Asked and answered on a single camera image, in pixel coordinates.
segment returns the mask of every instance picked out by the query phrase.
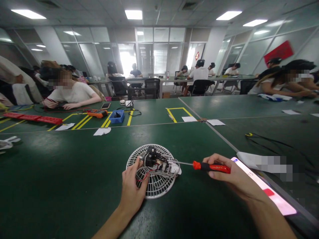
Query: red screwdriver handle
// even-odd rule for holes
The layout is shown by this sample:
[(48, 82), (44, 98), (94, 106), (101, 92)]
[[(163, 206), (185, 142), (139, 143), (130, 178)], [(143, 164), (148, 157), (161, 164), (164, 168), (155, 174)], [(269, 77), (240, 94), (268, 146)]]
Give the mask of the red screwdriver handle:
[(224, 165), (198, 163), (196, 161), (193, 161), (193, 167), (195, 170), (217, 171), (217, 172), (230, 174), (230, 168)]

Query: ceiling light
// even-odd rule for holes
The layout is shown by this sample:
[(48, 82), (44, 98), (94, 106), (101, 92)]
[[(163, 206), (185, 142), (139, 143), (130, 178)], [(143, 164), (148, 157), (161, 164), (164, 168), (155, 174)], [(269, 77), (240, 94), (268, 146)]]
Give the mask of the ceiling light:
[(262, 24), (262, 23), (265, 23), (267, 22), (268, 20), (266, 19), (256, 19), (256, 20), (253, 20), (252, 22), (249, 22), (249, 23), (246, 23), (245, 25), (243, 25), (244, 27), (254, 27), (254, 26), (257, 26), (259, 24)]
[(9, 38), (0, 38), (0, 41), (12, 42)]
[(242, 11), (228, 11), (228, 12), (225, 12), (223, 15), (221, 15), (216, 20), (227, 21), (227, 20), (230, 20), (230, 19), (234, 18), (235, 16), (237, 16), (237, 15), (239, 15), (241, 13), (242, 13)]
[(127, 19), (131, 20), (142, 20), (143, 14), (140, 10), (125, 10)]
[(255, 32), (254, 34), (255, 34), (255, 35), (260, 35), (260, 34), (264, 34), (264, 33), (266, 33), (266, 32), (270, 32), (270, 31), (262, 30), (262, 31), (257, 31), (257, 32)]
[(14, 10), (11, 9), (11, 11), (18, 13), (22, 16), (31, 18), (31, 19), (46, 19), (44, 16), (39, 15), (38, 13), (32, 12), (30, 10)]
[(73, 31), (63, 31), (63, 32), (66, 34), (69, 34), (69, 35), (73, 35), (73, 36), (81, 36), (81, 34), (73, 32)]

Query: blue plastic box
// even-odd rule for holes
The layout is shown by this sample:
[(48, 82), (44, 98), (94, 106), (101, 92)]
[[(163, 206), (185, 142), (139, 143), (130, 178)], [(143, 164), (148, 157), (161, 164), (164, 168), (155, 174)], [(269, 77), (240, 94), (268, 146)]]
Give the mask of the blue plastic box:
[[(118, 113), (120, 114), (120, 118), (114, 118), (115, 114)], [(113, 111), (111, 116), (110, 116), (110, 121), (111, 123), (123, 123), (124, 120), (124, 110), (118, 110), (118, 111)]]

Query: hand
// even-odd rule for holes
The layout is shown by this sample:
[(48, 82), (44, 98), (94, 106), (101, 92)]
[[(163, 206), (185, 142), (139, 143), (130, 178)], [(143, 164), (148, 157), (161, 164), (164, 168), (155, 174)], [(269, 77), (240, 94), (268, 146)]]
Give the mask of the hand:
[(63, 109), (70, 110), (70, 109), (73, 109), (73, 108), (80, 108), (80, 107), (81, 107), (80, 103), (71, 103), (71, 104), (65, 104), (63, 106)]
[(58, 103), (50, 101), (50, 100), (45, 100), (43, 103), (44, 103), (45, 106), (47, 106), (47, 107), (49, 107), (51, 109), (54, 109), (58, 105)]
[(136, 186), (136, 171), (142, 167), (143, 161), (140, 161), (138, 156), (135, 164), (129, 166), (123, 173), (122, 184), (122, 197), (119, 205), (119, 209), (125, 214), (133, 217), (139, 210), (145, 197), (147, 184), (149, 182), (150, 175), (142, 182), (141, 188)]
[(230, 174), (221, 172), (209, 172), (208, 175), (216, 180), (225, 181), (244, 201), (267, 201), (270, 200), (264, 191), (232, 160), (213, 154), (204, 158), (203, 162), (208, 164), (220, 163), (231, 169)]

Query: ceiling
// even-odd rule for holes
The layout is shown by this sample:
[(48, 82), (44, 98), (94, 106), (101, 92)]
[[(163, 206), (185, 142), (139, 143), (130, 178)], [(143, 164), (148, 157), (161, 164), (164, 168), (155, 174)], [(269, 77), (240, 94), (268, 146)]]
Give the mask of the ceiling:
[[(232, 36), (250, 30), (243, 24), (255, 19), (276, 20), (295, 14), (315, 0), (51, 0), (59, 6), (50, 9), (38, 0), (1, 0), (0, 27), (33, 26), (183, 26), (228, 27)], [(194, 10), (181, 10), (186, 2), (198, 2)], [(29, 9), (47, 19), (32, 20), (10, 9)], [(143, 20), (128, 20), (124, 10), (142, 10)], [(229, 21), (216, 18), (226, 11), (241, 10)]]

